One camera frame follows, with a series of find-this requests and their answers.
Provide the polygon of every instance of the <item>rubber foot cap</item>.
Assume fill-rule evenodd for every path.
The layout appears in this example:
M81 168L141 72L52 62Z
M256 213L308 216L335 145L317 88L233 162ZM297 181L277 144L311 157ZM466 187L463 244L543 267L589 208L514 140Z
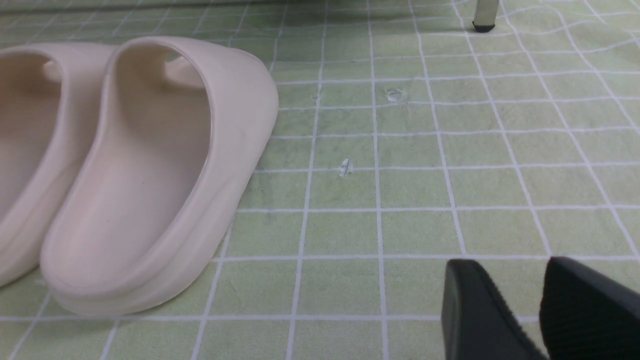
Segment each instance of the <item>rubber foot cap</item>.
M479 33L488 33L489 31L493 30L493 28L495 28L495 24L493 24L493 25L476 25L475 22L472 22L472 24L474 25L474 28L476 29L476 31L479 32Z

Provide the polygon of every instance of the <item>white grout line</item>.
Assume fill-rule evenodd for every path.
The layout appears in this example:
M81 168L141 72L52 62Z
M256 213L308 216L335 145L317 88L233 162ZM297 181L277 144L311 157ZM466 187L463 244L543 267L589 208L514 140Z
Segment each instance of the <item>white grout line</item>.
M336 322L379 322L382 321L384 316L381 315L296 315L290 314L281 315L216 315L216 316L137 316L129 315L123 316L123 320L126 321L149 321L149 322L194 322L199 320L210 321L336 321ZM389 321L422 321L422 322L439 322L440 315L418 315L418 314L405 314L405 315L387 315L386 318ZM0 318L0 322L28 322L33 318L11 318L10 320L3 320ZM538 322L537 316L516 316L516 319L521 323ZM81 315L62 315L52 316L41 319L41 322L57 322L57 321L90 321L90 320L112 320L106 317L86 317Z
M504 3L501 3L502 9L504 11ZM562 16L562 13L558 12L560 19L562 21L562 23L565 25L566 27L566 23L564 21L564 18ZM511 24L511 21L509 20L509 18L506 18L506 22L507 24L509 24L509 26L513 27L513 25ZM573 48L578 51L578 47L575 45L575 42L573 40L573 37L571 36L571 33L566 30L566 34L569 38L569 41L572 43ZM520 39L520 35L516 33L516 38L518 39L518 42L520 44L520 47L526 51L526 47L524 46L524 44L522 43L522 40ZM535 62L533 61L533 58L531 57L530 54L527 54L529 61L531 62L531 65L533 66L534 70L537 72L538 68L535 64ZM593 66L591 66L591 64L587 61L587 59L584 57L584 55L580 54L580 57L582 58L582 60L587 63L593 70L595 70L595 68ZM604 81L604 79L602 79L602 77L600 75L598 75L598 78L600 79L600 81L602 82L603 86L607 89L607 91L609 92L609 95L611 97L615 97L615 95L611 92L611 89L609 89L609 87L606 85L606 82ZM543 78L542 75L539 76L540 79L540 83L542 84L543 88L545 89L545 92L547 93L547 95L554 100L551 91L549 91L547 84ZM624 107L622 106L622 104L620 104L619 101L616 100L616 103L618 104L618 106L621 108L621 110L623 110L623 113L627 116L627 118L629 120L630 117L628 117L628 114L626 114L626 111L624 110ZM562 121L562 123L564 124L565 128L569 129L569 124L566 121L564 114L562 113L562 111L560 110L560 108L558 107L558 105L553 102L552 103L554 105L554 108L556 109L558 115L560 116L560 119ZM631 121L631 124L636 128L636 131L638 131L638 128L636 126L635 123L633 123ZM574 144L574 146L576 147L576 149L578 150L578 153L580 154L580 156L582 157L582 160L586 163L587 165L587 170L589 171L589 174L591 175L591 177L593 178L593 181L595 182L596 186L598 187L598 190L600 191L600 193L602 194L602 197L605 201L605 203L607 204L607 207L611 210L611 213L613 214L613 217L618 225L618 227L620 227L620 230L622 231L622 233L625 236L625 239L627 240L628 246L631 249L631 251L634 253L634 255L638 258L638 260L640 260L640 254L638 253L638 249L636 247L636 244L634 243L633 238L631 237L631 235L629 234L629 231L627 230L627 228L625 227L624 223L622 222L622 219L620 218L618 211L616 210L616 207L613 205L613 203L611 202L607 192L605 191L604 186L602 186L602 183L600 182L600 179L598 178L598 176L596 175L595 171L593 170L593 167L591 166L588 157L586 156L586 154L584 153L584 151L582 150L582 147L580 146L580 142L578 142L578 139L576 139L575 135L571 132L569 132L569 136L572 139L572 142Z
M387 285L385 283L385 246L382 234L382 200L380 195L380 152L378 150L378 111L376 107L376 69L371 31L371 8L367 0L367 29L369 31L369 60L371 64L371 118L373 121L373 162L376 188L376 234L378 238L378 289L380 291L380 321L382 336L382 358L389 360L389 335L387 322Z
M549 164L518 164L519 168L571 168L571 167L636 167L640 166L640 161L629 162L607 162L607 163L549 163ZM516 168L514 164L505 165L463 165L463 166L449 166L448 170L499 170ZM375 170L401 170L401 171L428 171L428 170L445 170L444 167L358 167L354 168L354 172L358 171L375 171ZM339 172L340 168L315 168L313 172ZM300 172L308 172L304 168L279 168L279 169L260 169L254 170L254 174L294 174Z
M408 0L408 5L409 5L409 10L411 11L411 15L413 18L413 29L415 31L415 35L417 37L418 40L418 51L420 53L420 60L422 62L422 72L424 75L424 79L425 79L425 86L427 88L427 93L429 94L429 102L431 104L434 104L434 98L433 98L433 91L431 89L431 80L432 78L429 77L429 71L427 69L427 63L426 60L424 58L424 50L422 49L422 36L420 35L420 32L418 31L418 23L416 21L415 18L415 13L413 10L413 3L411 0ZM447 157L445 155L444 152L444 145L442 143L442 132L440 130L440 124L438 122L438 115L436 114L436 108L435 106L431 106L431 116L433 117L433 125L435 128L435 133L436 133L436 137L438 140L438 151L440 152L440 162L442 163L442 168L444 170L444 179L445 179L445 184L447 185L447 194L449 196L449 204L451 205L452 208L452 215L453 215L453 223L454 226L456 228L456 236L458 237L458 245L460 246L460 251L462 252L462 254L466 254L467 253L467 246L465 245L465 239L464 236L462 234L462 228L460 227L460 220L458 218L458 210L456 209L456 199L455 196L453 194L453 187L451 186L451 178L449 177L449 167L447 166Z
M111 331L109 331L109 336L107 337L107 343L104 345L102 349L102 355L100 355L100 360L107 360L107 356L109 355L109 350L111 349L111 344L113 343L113 338L116 336L116 331L118 331L118 325L120 325L120 319L116 319L113 322L113 326L111 327Z
M614 205L616 209L640 209L640 205ZM480 210L531 210L528 205L514 206L456 206L458 211L480 211ZM536 211L545 210L599 210L611 209L610 205L543 205L533 206ZM407 212L407 211L453 211L450 207L425 207L425 208L382 208L382 212ZM372 213L376 208L339 208L339 209L308 209L309 213ZM238 213L302 213L304 209L259 209L244 208L238 209Z
M464 20L462 18L462 16L460 16L460 12L458 11L458 8L454 6L454 11L456 12L456 16L458 16L458 18L460 19L460 24L462 26L464 26ZM484 87L484 90L486 91L487 97L489 98L489 101L491 102L491 107L493 109L493 114L495 115L496 120L498 121L498 126L500 127L500 131L502 133L502 139L504 140L504 143L507 146L507 151L509 152L509 158L511 159L511 162L514 166L514 169L516 171L516 175L518 176L518 181L520 182L520 187L522 188L522 191L525 195L525 198L527 199L527 204L529 205L529 209L531 211L531 216L533 217L533 221L536 224L536 228L538 229L538 233L540 234L540 238L542 240L542 244L545 248L545 251L547 252L547 255L551 255L552 251L551 251L551 246L549 245L549 241L547 239L547 234L544 230L544 228L542 227L542 223L540 222L540 218L538 217L538 212L536 211L536 209L533 206L533 200L531 199L531 194L529 193L529 189L527 188L527 184L524 181L524 177L522 176L522 171L520 170L520 166L518 165L518 160L516 159L515 156L515 152L513 151L513 148L511 146L511 143L509 142L509 138L507 137L507 134L505 132L505 128L504 128L504 123L502 122L502 117L500 115L500 111L498 110L498 107L496 106L495 102L493 101L493 95L491 93L491 90L489 89L489 85L487 84L485 78L484 78L484 73L482 70L482 65L480 65L480 61L478 60L477 56L476 56L476 51L474 49L473 43L471 42L471 39L469 37L469 33L465 32L465 37L467 39L467 45L469 46L469 49L471 50L471 54L474 57L474 61L476 62L476 67L478 69L478 72L480 73L480 76L482 77L482 84Z
M244 22L244 18L246 17L246 13L249 12L249 6L251 5L251 0L247 0L244 11L242 12L242 16L240 16L240 21L238 22L238 26L231 36L229 36L228 46L231 47L231 41L236 39L236 36L240 33L240 29L242 28L242 24Z
M307 233L307 221L309 216L309 202L311 198L311 184L313 178L313 168L314 168L314 156L316 154L316 135L318 131L318 118L320 114L320 103L322 101L322 82L320 82L323 78L323 69L324 69L324 47L326 43L326 24L327 18L329 14L329 0L325 0L324 3L324 27L323 27L323 35L321 42L321 53L320 53L320 69L318 70L318 88L316 93L316 108L314 115L314 126L312 131L312 139L311 139L311 153L309 155L309 168L307 173L307 189L305 191L305 209L303 210L302 215L302 227L300 230L300 244L298 246L298 263L296 265L296 283L293 290L293 301L291 304L291 321L289 324L289 338L287 340L287 355L286 360L292 360L293 358L293 344L295 340L296 334L296 320L295 316L298 314L298 302L300 301L300 283L302 280L302 262L303 255L305 252L305 237Z
M640 71L613 71L613 70L601 70L598 71L601 74L617 74L617 75L640 75ZM541 72L542 76L561 76L561 75L574 75L574 74L597 74L594 70L566 70L566 71L553 71L553 72ZM512 73L512 74L496 74L496 75L464 75L464 76L430 76L431 81L452 81L452 80L468 80L468 79L502 79L502 78L536 78L539 74L536 73ZM414 81L425 80L421 76L412 76L409 78L378 78L375 82L400 82L400 81ZM324 84L366 84L371 82L370 79L325 79L320 80ZM317 80L299 80L299 81L277 81L276 85L314 85L318 83Z
M220 279L220 274L222 273L222 265L227 255L227 249L229 247L229 241L231 239L231 232L233 231L234 220L231 220L229 223L229 227L227 228L227 233L225 235L224 242L222 244L222 249L220 250L220 257L217 258L221 261L218 262L218 266L216 267L216 274L213 276L213 280L211 281L211 287L209 288L209 296L207 297L207 305L204 308L204 313L202 315L202 319L200 320L200 326L198 328L198 335L196 336L196 342L193 345L193 350L191 351L191 360L198 359L198 353L200 352L200 347L202 346L202 337L204 336L204 331L207 327L207 317L211 312L211 306L213 305L214 297L216 296L216 289L218 288L218 281Z
M604 127L585 127L585 128L577 128L567 129L566 127L542 127L539 129L530 129L530 130L504 130L506 134L536 134L536 133L596 133L599 131L621 131L621 130L633 130L636 129L632 126L604 126ZM503 131L500 129L494 130L475 130L475 131L425 131L425 132L416 132L416 133L378 133L378 136L385 137L409 137L409 136L431 136L437 135L438 133L442 135L488 135L488 134L502 134ZM361 134L318 134L319 138L360 138L373 136L373 133L361 133ZM311 139L311 135L274 135L271 139L279 139L279 140L297 140L297 139Z
M33 328L36 327L36 324L44 317L44 316L42 316L42 314L44 313L44 310L47 308L47 305L49 305L49 301L50 300L51 300L51 292L48 292L47 296L45 296L44 300L42 301L42 305L40 305L40 309L38 310L38 313L36 314L36 316L34 318L32 318L32 320L30 320L31 321L31 325L29 325L29 327L24 332L24 334L22 335L22 337L20 338L18 343L15 344L15 347L13 348L13 351L11 352L9 357L7 358L8 360L14 360L15 357L18 355L18 353L20 352L20 349L22 348L22 345L24 344L24 342L27 340L27 338L31 334L31 331L33 331Z
M571 103L571 102L590 102L599 100L613 100L614 98L609 96L601 97L585 97L582 99L554 99L554 102ZM619 100L640 100L640 97L632 96L618 96ZM489 105L491 101L459 101L459 102L445 102L445 101L408 101L405 104L425 104L425 105L443 105L443 106L461 106L461 105ZM552 103L551 99L522 99L522 100L493 100L494 104L533 104L533 103ZM398 106L396 104L378 105L382 106ZM321 106L320 110L345 110L345 109L370 109L371 105L359 105L359 106ZM279 110L313 110L315 107L281 107Z
M289 8L289 2L287 1L284 4L284 9L282 10L282 20L280 21L280 30L278 30L278 36L273 41L273 58L271 59L271 63L269 64L269 72L273 72L273 68L276 65L276 61L278 59L278 44L280 43L280 39L282 38L282 32L284 31L284 20L287 18L287 10Z
M91 15L90 15L90 16L89 16L85 21L82 21L82 22L80 23L80 27L78 27L78 29L76 30L76 32L75 32L75 33L73 33L73 34L72 34L72 35L67 39L67 42L74 41L74 40L76 39L76 36L82 32L82 30L84 29L84 27L85 27L85 26L87 26L87 25L89 25L89 24L94 23L93 18L94 18L96 15L98 15L98 11L100 11L100 9L102 9L103 7L105 7L108 3L109 3L109 0L104 0L104 1L102 2L102 4L101 4L101 5L100 5L100 6L99 6L99 7L98 7L98 8L97 8L97 9L96 9L96 10L95 10L95 11L94 11L94 12L93 12L93 13L92 13L92 14L91 14Z

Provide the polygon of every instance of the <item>green tile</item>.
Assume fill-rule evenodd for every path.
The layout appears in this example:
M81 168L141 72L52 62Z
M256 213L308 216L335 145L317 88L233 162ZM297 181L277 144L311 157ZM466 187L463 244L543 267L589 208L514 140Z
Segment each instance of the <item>green tile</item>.
M369 58L369 39L366 37L332 37L324 41L326 61L368 60Z
M322 40L282 38L278 42L278 61L320 61Z
M40 271L33 270L0 288L0 316L35 316L46 295Z
M198 358L272 360L285 358L289 321L213 321L202 335Z
M522 330L524 330L524 332L527 334L527 337L533 340L533 343L536 345L538 350L548 356L545 342L542 339L540 324L538 322L526 322L521 323L520 326L522 327Z
M278 85L281 108L313 108L317 93L316 84Z
M426 58L425 62L431 78L479 75L473 56L438 56Z
M258 168L261 170L301 169L309 167L311 139L270 139Z
M218 264L210 263L186 290L173 299L152 309L138 313L138 315L152 316L182 316L202 315L207 306L207 297L211 290L213 277L216 275ZM55 311L55 307L47 308L46 314Z
M377 254L376 214L311 213L307 220L306 255Z
M378 133L426 133L435 130L430 105L402 104L376 108Z
M540 311L545 260L482 260L515 316L537 316Z
M372 111L369 109L320 109L320 135L369 134L373 132Z
M374 172L356 171L346 177L340 177L338 171L314 172L309 207L314 209L375 208Z
M380 197L383 208L450 206L441 170L381 170Z
M293 358L382 359L381 339L379 322L298 321Z
M374 37L380 35L397 35L402 37L415 37L415 28L412 20L394 22L376 22L371 24L371 34Z
M538 216L554 254L632 255L609 210L546 210Z
M29 325L29 322L0 322L0 357L9 359Z
M271 62L273 60L273 42L272 39L248 40L240 39L231 41L231 47L244 50L253 54L262 61Z
M313 134L314 117L316 111L309 110L280 110L273 136L308 136Z
M510 76L486 80L494 100L548 99L537 76Z
M381 167L439 167L438 138L427 136L381 136L378 139Z
M207 17L200 24L201 30L236 30L240 24L240 16Z
M614 204L640 204L640 167L595 167L596 175Z
M636 244L636 248L640 248L640 209L618 209L618 215Z
M298 313L379 315L378 260L306 260L302 263Z
M448 31L459 31L460 20L457 17L433 17L431 19L416 20L418 31L425 33L446 33Z
M189 359L200 322L122 322L108 359Z
M633 130L593 131L575 137L591 162L640 160L640 136Z
M254 174L238 208L301 209L305 205L307 174Z
M315 81L318 79L320 63L276 62L271 72L275 81Z
M421 36L422 52L425 56L471 54L465 37L434 33L422 34Z
M369 79L371 78L371 62L364 61L340 61L324 63L323 79Z
M246 14L243 28L279 28L282 23L282 13Z
M469 254L546 254L528 210L459 211L458 216Z
M560 102L558 107L569 127L573 129L629 125L629 121L613 100Z
M314 168L340 168L345 158L349 158L355 168L373 167L373 157L373 137L371 136L319 138L316 140Z
M301 213L240 213L227 248L227 256L297 255Z
M86 24L78 31L76 37L110 37L117 28L117 22L97 22L93 24Z
M442 131L483 131L499 129L493 108L480 105L437 105L436 116Z
M110 321L38 322L16 360L97 359L112 327Z
M376 78L423 78L424 69L419 58L384 58L374 60Z
M449 211L382 213L386 254L459 254L460 245Z
M502 134L442 135L448 166L509 165Z
M512 53L522 51L520 42L515 35L500 36L499 41L495 37L471 37L471 46L476 54L486 53Z
M379 81L376 82L376 105L396 104L387 99L387 92L390 90L404 93L402 102L429 101L429 92L424 80Z
M295 283L295 261L230 261L222 267L211 314L289 314Z
M540 72L591 70L591 67L577 53L534 53L531 54L531 58Z
M535 70L525 53L478 56L484 75L533 74Z
M436 80L431 82L433 100L440 102L487 101L480 79Z
M523 168L534 205L598 205L604 199L584 167Z
M361 41L366 45L369 44L369 27L366 23L365 24L350 23L350 24L340 24L340 25L330 24L330 26L326 28L326 31L324 32L321 31L321 35L323 33L325 35L325 39L352 38L352 39L357 39L354 41Z
M445 359L440 322L390 321L391 359Z
M564 129L551 102L496 104L496 108L507 130Z
M373 37L373 56L420 56L415 35L377 35Z
M562 74L543 76L555 99L605 97L609 93L595 74Z
M519 164L582 163L582 157L567 133L508 134Z
M61 24L56 26L47 26L47 31L42 31L33 40L45 42L46 40L66 40L80 30L78 24Z
M553 31L548 34L520 33L519 35L528 51L575 51L564 31Z
M387 313L439 315L445 266L444 260L386 260Z
M336 107L371 105L371 84L323 84L320 103Z
M527 205L515 170L450 170L457 206Z
M284 26L296 27L296 26L322 26L324 23L324 8L320 9L319 4L300 4L302 6L315 6L317 8L308 9L304 12L296 12L291 9L287 12L284 20Z
M612 49L586 53L584 57L598 70L605 71L638 71L637 59L640 56L640 47L634 43L617 45Z
M157 31L167 35L191 35L196 31L200 19L165 19Z
M120 25L117 35L149 34L159 24L159 20L127 20Z

